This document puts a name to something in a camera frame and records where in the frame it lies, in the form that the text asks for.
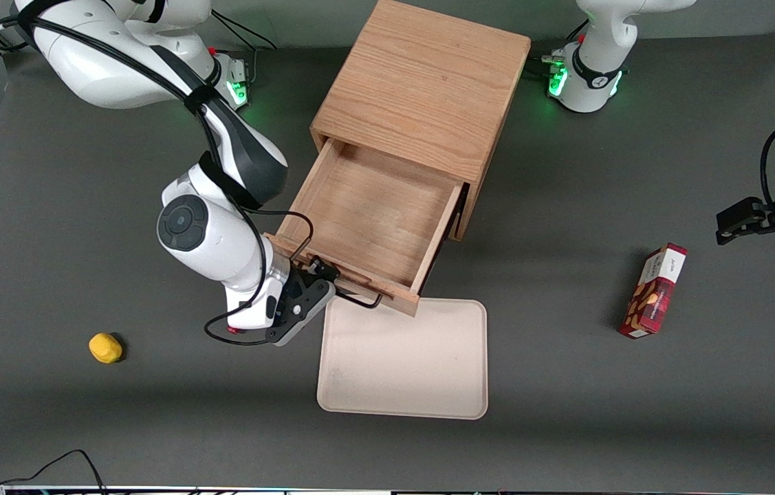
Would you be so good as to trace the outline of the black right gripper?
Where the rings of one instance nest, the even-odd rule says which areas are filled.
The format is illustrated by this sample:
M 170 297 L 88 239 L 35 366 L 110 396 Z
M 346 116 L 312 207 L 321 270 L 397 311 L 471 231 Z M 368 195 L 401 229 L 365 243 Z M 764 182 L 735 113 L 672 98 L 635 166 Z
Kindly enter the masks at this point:
M 333 282 L 340 270 L 319 256 L 312 256 L 305 269 L 299 269 L 287 258 L 274 258 L 270 276 L 281 285 L 277 296 L 278 314 L 267 329 L 267 342 L 284 346 L 311 320 L 324 310 L 335 296 Z

